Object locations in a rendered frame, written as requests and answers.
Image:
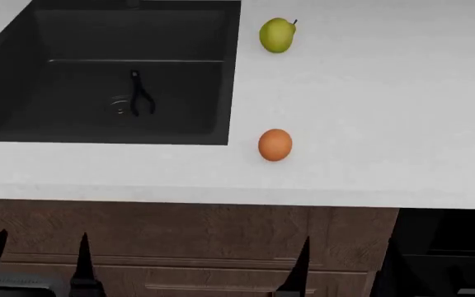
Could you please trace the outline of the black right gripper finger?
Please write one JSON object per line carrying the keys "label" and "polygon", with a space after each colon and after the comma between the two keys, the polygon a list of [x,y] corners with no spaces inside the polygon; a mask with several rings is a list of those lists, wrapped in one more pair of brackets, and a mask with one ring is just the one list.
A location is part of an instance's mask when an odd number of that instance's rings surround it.
{"label": "black right gripper finger", "polygon": [[276,291],[306,291],[309,259],[310,237],[307,237],[293,269]]}
{"label": "black right gripper finger", "polygon": [[415,256],[405,253],[391,237],[381,269],[377,271],[372,297],[425,297],[426,288],[414,267]]}

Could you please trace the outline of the brown egg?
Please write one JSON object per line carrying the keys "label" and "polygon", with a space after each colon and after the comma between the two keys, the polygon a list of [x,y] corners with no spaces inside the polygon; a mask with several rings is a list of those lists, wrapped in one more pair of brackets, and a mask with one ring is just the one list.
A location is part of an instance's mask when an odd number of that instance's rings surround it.
{"label": "brown egg", "polygon": [[286,158],[293,146],[293,140],[285,130],[267,130],[259,138],[258,151],[260,155],[270,162],[278,162]]}

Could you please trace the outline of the metal sink drain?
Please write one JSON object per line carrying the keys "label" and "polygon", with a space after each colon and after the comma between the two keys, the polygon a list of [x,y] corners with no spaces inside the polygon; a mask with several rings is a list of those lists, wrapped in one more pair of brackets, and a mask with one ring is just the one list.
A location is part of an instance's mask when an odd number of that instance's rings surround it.
{"label": "metal sink drain", "polygon": [[105,104],[105,111],[113,115],[128,115],[130,109],[131,96],[114,96],[109,98]]}

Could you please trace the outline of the black kitchen sink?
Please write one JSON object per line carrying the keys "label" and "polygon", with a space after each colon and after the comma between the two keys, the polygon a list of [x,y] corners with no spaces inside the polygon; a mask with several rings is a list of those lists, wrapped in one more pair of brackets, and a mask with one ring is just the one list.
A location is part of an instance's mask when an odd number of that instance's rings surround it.
{"label": "black kitchen sink", "polygon": [[[31,0],[0,33],[0,142],[226,145],[240,0]],[[156,102],[139,116],[105,104]]]}

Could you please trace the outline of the brown wooden cabinet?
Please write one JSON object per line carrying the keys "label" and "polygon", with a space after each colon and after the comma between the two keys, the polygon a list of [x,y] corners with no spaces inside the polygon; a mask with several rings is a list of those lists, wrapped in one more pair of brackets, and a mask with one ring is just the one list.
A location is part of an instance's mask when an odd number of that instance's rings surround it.
{"label": "brown wooden cabinet", "polygon": [[309,243],[306,297],[369,297],[397,213],[0,200],[0,271],[68,282],[87,237],[108,297],[271,297]]}

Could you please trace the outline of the black pliers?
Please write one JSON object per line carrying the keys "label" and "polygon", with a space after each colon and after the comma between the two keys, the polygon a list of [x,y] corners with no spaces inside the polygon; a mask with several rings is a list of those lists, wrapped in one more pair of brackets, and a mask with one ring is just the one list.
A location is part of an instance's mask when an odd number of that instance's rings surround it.
{"label": "black pliers", "polygon": [[148,101],[149,113],[152,115],[156,110],[156,102],[154,101],[152,96],[150,96],[150,94],[143,87],[139,71],[131,70],[130,71],[130,78],[131,78],[132,85],[133,85],[132,96],[131,96],[131,99],[129,101],[129,108],[131,110],[131,113],[134,116],[139,116],[139,109],[138,109],[138,106],[137,106],[137,100],[140,97],[142,97],[146,101]]}

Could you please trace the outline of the green pear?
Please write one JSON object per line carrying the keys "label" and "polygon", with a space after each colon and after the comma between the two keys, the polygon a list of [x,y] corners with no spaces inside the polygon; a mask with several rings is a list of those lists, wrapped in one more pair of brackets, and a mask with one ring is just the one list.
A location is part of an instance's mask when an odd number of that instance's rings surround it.
{"label": "green pear", "polygon": [[297,19],[292,22],[279,17],[270,19],[259,30],[261,45],[271,53],[284,53],[293,42],[297,22]]}

